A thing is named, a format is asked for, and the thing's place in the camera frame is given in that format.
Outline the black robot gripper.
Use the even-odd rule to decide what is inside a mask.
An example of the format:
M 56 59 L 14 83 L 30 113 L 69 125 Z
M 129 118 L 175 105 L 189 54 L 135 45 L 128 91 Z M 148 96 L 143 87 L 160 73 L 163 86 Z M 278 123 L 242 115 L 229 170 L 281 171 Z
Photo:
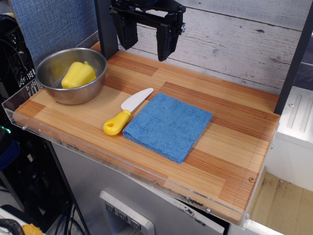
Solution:
M 125 50 L 138 42 L 137 24 L 157 28 L 158 60 L 176 50 L 178 37 L 185 32 L 186 7 L 175 0 L 112 0 L 111 12 L 120 44 Z

